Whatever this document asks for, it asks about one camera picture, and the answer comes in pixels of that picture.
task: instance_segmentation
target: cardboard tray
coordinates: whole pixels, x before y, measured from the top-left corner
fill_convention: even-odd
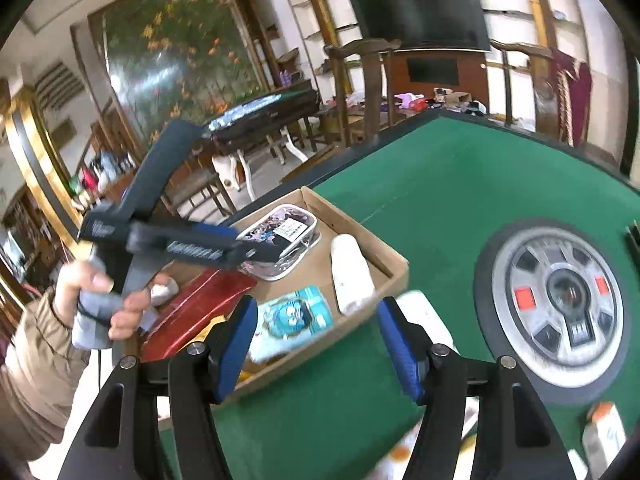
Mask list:
[[[236,222],[234,227],[240,231],[244,230],[277,205],[286,203],[300,206],[316,215],[322,238],[287,276],[276,282],[259,281],[251,291],[251,295],[258,304],[262,304],[288,292],[316,285],[331,308],[334,325],[307,345],[297,348],[285,356],[275,358],[272,362],[259,368],[252,368],[252,371],[256,371],[255,375],[239,383],[225,402],[233,401],[260,389],[319,354],[369,319],[375,313],[376,306],[382,298],[398,295],[405,290],[408,283],[409,265],[407,260],[354,219],[307,187],[292,191],[264,206]],[[376,295],[350,316],[344,316],[338,310],[332,279],[331,240],[338,234],[350,234],[356,238],[360,250],[369,264],[371,277],[376,286]],[[199,266],[174,262],[165,269],[165,272],[173,276],[181,286],[197,276],[202,270],[203,268]]]

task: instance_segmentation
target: chair backrest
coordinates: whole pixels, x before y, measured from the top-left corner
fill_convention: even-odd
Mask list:
[[[338,127],[342,142],[345,146],[351,145],[349,133],[349,121],[344,92],[346,78],[346,66],[344,59],[357,54],[362,61],[364,72],[364,134],[365,137],[375,135],[380,130],[380,105],[382,104],[382,67],[380,66],[380,54],[383,56],[386,73],[386,95],[388,101],[388,123],[395,123],[394,89],[391,76],[391,60],[395,50],[400,48],[400,40],[355,40],[345,46],[325,45],[324,51],[329,56],[332,71],[335,77],[335,98],[338,109]]]
[[[502,54],[504,72],[504,94],[506,99],[506,124],[513,123],[511,103],[511,72],[507,52],[522,52],[530,60],[536,105],[536,130],[542,134],[558,138],[558,79],[553,51],[544,46],[528,43],[501,43],[491,40],[491,45]]]

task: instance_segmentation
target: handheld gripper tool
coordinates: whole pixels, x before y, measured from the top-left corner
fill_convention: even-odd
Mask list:
[[[72,330],[76,348],[110,348],[111,316],[122,307],[123,298],[142,290],[172,260],[225,269],[247,260],[278,261],[276,247],[237,240],[233,228],[182,218],[151,218],[172,173],[191,155],[194,143],[206,135],[196,124],[169,122],[120,204],[101,204],[84,216],[78,239],[94,243],[89,262],[110,276],[114,286],[109,294],[80,293]],[[140,326],[148,330],[156,317],[153,310],[145,312]]]

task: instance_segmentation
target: person's arm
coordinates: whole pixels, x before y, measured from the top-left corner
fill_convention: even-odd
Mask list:
[[[81,289],[109,292],[113,282],[88,263],[64,266],[55,290],[31,303],[22,316],[5,366],[0,368],[0,440],[25,461],[62,440],[88,351],[71,344]],[[111,318],[110,337],[126,339],[150,306],[148,290],[134,292]]]

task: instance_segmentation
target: floral painting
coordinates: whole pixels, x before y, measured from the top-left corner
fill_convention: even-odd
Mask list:
[[[226,0],[122,0],[103,14],[111,82],[143,142],[260,95]]]

